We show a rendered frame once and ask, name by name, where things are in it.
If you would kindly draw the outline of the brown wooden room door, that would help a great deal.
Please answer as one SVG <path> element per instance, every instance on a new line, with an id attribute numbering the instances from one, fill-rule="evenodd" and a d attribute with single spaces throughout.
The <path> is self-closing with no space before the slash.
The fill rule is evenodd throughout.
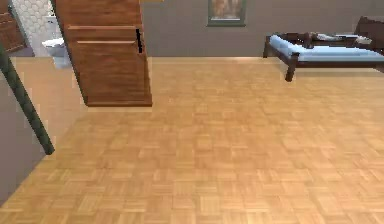
<path id="1" fill-rule="evenodd" d="M 85 104 L 150 106 L 140 0 L 52 0 L 52 4 Z"/>

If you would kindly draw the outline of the dark wood blue bed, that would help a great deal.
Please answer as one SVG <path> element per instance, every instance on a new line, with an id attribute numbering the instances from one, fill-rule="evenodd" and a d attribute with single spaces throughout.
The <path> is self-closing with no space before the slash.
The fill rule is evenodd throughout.
<path id="1" fill-rule="evenodd" d="M 372 39 L 371 44 L 351 41 L 318 41 L 312 34 L 274 33 L 265 38 L 262 57 L 271 54 L 287 65 L 285 80 L 297 68 L 384 68 L 384 21 L 362 16 L 352 34 Z"/>

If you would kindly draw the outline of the white toilet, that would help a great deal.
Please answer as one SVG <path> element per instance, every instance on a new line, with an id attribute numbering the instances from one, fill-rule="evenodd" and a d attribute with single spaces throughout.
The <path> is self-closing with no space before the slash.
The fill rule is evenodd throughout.
<path id="1" fill-rule="evenodd" d="M 45 16 L 44 21 L 47 29 L 47 39 L 42 42 L 43 47 L 49 56 L 53 58 L 57 69 L 71 68 L 72 64 L 56 17 Z"/>

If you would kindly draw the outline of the green framed wall picture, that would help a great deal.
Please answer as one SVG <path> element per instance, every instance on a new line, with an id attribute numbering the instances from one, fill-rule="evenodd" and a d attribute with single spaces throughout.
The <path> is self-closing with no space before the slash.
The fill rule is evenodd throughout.
<path id="1" fill-rule="evenodd" d="M 247 0 L 208 0 L 208 27 L 244 27 Z"/>

